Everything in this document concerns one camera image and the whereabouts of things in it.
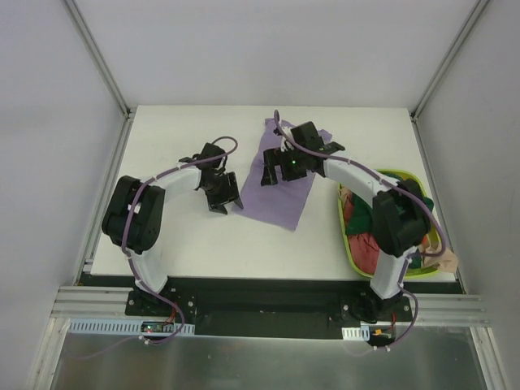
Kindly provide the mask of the purple t shirt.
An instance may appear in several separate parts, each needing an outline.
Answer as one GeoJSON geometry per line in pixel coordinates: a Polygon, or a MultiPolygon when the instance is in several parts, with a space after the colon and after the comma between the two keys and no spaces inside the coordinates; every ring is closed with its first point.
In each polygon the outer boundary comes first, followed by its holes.
{"type": "Polygon", "coordinates": [[[314,183],[315,174],[309,172],[305,178],[299,180],[280,180],[274,186],[262,186],[263,151],[281,145],[280,138],[274,134],[275,121],[267,118],[264,125],[265,130],[258,151],[240,191],[243,206],[234,206],[233,210],[240,216],[294,232],[314,183]]]}

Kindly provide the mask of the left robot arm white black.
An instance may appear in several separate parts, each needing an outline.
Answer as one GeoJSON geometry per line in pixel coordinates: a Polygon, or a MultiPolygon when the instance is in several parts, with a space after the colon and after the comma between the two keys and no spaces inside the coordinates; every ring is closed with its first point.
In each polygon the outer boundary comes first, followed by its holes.
{"type": "Polygon", "coordinates": [[[103,216],[102,233],[127,259],[136,286],[146,292],[143,305],[152,315],[165,315],[172,300],[163,291],[168,280],[162,260],[164,206],[181,194],[201,190],[211,212],[226,215],[230,203],[243,207],[236,174],[226,170],[228,156],[238,143],[230,136],[217,140],[232,141],[234,146],[226,151],[213,141],[148,179],[120,177],[103,216]]]}

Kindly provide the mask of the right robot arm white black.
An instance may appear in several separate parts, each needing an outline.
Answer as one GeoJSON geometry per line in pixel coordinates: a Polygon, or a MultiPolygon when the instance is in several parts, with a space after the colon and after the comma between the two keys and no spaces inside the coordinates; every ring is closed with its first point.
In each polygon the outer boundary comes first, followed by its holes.
{"type": "Polygon", "coordinates": [[[262,186],[279,180],[303,179],[309,171],[349,189],[371,208],[371,235],[379,246],[379,259],[370,281],[366,312],[385,320],[402,294],[405,266],[431,230],[431,211],[415,180],[396,180],[356,161],[341,144],[325,142],[312,122],[286,133],[278,115],[274,134],[280,147],[263,152],[262,186]]]}

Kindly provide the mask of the light pink t shirt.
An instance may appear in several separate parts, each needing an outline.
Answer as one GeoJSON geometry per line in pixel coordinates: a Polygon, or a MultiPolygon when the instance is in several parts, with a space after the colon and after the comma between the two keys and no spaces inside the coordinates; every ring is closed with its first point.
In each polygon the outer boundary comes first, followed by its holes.
{"type": "Polygon", "coordinates": [[[343,210],[353,209],[356,201],[356,194],[353,193],[349,188],[340,186],[339,198],[341,200],[343,210]]]}

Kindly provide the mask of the dark green t shirt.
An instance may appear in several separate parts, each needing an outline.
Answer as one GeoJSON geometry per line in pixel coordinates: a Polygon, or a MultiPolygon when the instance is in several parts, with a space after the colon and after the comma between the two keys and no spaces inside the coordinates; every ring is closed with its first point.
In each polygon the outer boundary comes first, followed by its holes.
{"type": "MultiPolygon", "coordinates": [[[[379,172],[397,180],[412,179],[417,181],[428,209],[433,211],[433,201],[426,197],[423,185],[415,175],[402,170],[381,170],[379,172]]],[[[344,238],[346,239],[345,248],[349,262],[353,269],[360,275],[372,277],[375,273],[380,249],[374,237],[371,235],[371,206],[368,206],[368,204],[351,189],[341,184],[338,185],[338,196],[340,217],[343,221],[342,226],[344,229],[344,238]]],[[[432,223],[430,224],[430,231],[423,237],[422,243],[419,246],[420,252],[426,252],[427,249],[432,249],[432,244],[437,244],[439,241],[435,226],[432,223]]],[[[436,272],[437,269],[434,266],[425,265],[425,258],[414,257],[411,265],[407,269],[406,277],[426,277],[436,272]]]]}

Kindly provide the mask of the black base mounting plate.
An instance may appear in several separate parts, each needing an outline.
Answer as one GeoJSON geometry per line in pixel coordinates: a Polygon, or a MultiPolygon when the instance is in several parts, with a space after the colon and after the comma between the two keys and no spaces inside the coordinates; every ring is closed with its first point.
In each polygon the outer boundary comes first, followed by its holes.
{"type": "Polygon", "coordinates": [[[198,336],[338,340],[362,323],[408,325],[414,320],[403,293],[381,301],[366,281],[171,277],[153,296],[138,287],[125,313],[166,318],[178,306],[176,323],[198,336]]]}

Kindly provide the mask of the red pink t shirt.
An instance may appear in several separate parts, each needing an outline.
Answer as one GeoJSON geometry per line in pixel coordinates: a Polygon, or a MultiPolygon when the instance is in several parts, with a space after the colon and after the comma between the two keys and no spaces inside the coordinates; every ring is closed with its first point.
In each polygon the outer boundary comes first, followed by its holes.
{"type": "Polygon", "coordinates": [[[356,195],[353,209],[343,210],[345,233],[353,264],[367,275],[373,275],[379,259],[379,246],[371,234],[371,208],[356,195]]]}

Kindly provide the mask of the lime green plastic basket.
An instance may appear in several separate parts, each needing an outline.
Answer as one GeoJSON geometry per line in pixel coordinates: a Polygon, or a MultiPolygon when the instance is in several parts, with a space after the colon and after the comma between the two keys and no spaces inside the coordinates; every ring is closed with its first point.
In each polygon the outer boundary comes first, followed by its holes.
{"type": "MultiPolygon", "coordinates": [[[[371,234],[371,208],[341,184],[337,193],[340,225],[349,264],[359,275],[371,278],[375,273],[380,253],[380,247],[371,234]]],[[[439,257],[435,256],[441,250],[442,244],[437,229],[432,227],[419,245],[422,256],[412,259],[405,279],[424,279],[440,274],[454,276],[458,269],[457,255],[446,249],[439,257]]]]}

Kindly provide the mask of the beige t shirt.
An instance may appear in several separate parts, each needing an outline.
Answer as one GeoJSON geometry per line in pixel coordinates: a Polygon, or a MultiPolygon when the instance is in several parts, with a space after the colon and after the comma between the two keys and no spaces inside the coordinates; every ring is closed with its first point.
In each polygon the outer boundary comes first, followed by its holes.
{"type": "Polygon", "coordinates": [[[431,256],[439,253],[441,249],[442,244],[431,241],[428,236],[425,236],[419,246],[419,252],[426,254],[426,256],[421,257],[421,268],[431,267],[438,271],[455,274],[458,269],[458,257],[453,251],[446,249],[440,256],[431,256]]]}

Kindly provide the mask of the left aluminium frame post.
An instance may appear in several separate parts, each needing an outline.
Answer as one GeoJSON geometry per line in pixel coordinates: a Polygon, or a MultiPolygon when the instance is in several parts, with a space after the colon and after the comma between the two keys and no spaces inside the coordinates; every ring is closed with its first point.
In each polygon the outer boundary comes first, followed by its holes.
{"type": "Polygon", "coordinates": [[[96,39],[77,4],[77,1],[63,0],[61,3],[119,111],[125,119],[131,118],[133,114],[132,108],[124,98],[121,89],[96,42],[96,39]]]}

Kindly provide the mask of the aluminium frame post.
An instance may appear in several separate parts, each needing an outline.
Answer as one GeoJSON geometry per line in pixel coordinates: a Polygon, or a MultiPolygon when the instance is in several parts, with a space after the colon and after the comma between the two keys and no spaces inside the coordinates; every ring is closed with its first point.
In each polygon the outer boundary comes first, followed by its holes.
{"type": "Polygon", "coordinates": [[[96,42],[96,39],[77,4],[77,1],[63,0],[61,3],[119,111],[125,119],[131,118],[133,114],[132,108],[124,98],[121,89],[96,42]]]}
{"type": "Polygon", "coordinates": [[[409,112],[409,116],[413,123],[418,121],[418,118],[426,109],[427,104],[434,95],[434,92],[440,87],[440,84],[447,76],[450,67],[455,63],[457,56],[462,51],[466,41],[470,37],[471,33],[475,30],[479,21],[482,19],[484,12],[491,4],[491,0],[478,0],[474,2],[461,27],[458,29],[450,45],[448,46],[448,49],[444,53],[444,56],[436,67],[431,79],[428,81],[427,86],[423,90],[418,102],[409,112]]]}

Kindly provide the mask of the aluminium front rail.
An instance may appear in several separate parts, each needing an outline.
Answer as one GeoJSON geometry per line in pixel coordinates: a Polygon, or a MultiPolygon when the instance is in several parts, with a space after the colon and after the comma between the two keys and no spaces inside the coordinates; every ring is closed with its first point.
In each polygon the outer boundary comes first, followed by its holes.
{"type": "MultiPolygon", "coordinates": [[[[129,288],[62,286],[54,300],[54,318],[124,319],[129,288]]],[[[489,327],[492,323],[477,295],[417,293],[417,324],[433,327],[489,327]]]]}

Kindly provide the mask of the right aluminium frame post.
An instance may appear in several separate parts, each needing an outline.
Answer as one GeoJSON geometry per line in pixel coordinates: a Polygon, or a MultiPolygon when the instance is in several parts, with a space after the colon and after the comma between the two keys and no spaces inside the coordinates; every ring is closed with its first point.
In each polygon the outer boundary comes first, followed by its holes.
{"type": "Polygon", "coordinates": [[[444,53],[444,56],[436,67],[431,79],[428,81],[427,86],[423,90],[418,102],[409,112],[409,116],[413,123],[418,121],[418,118],[426,109],[427,104],[434,95],[434,92],[440,87],[440,84],[447,76],[450,67],[455,63],[457,56],[462,51],[466,41],[470,37],[471,33],[475,30],[479,21],[482,19],[484,12],[491,4],[491,0],[478,0],[474,2],[461,27],[458,29],[450,45],[448,46],[448,49],[444,53]]]}

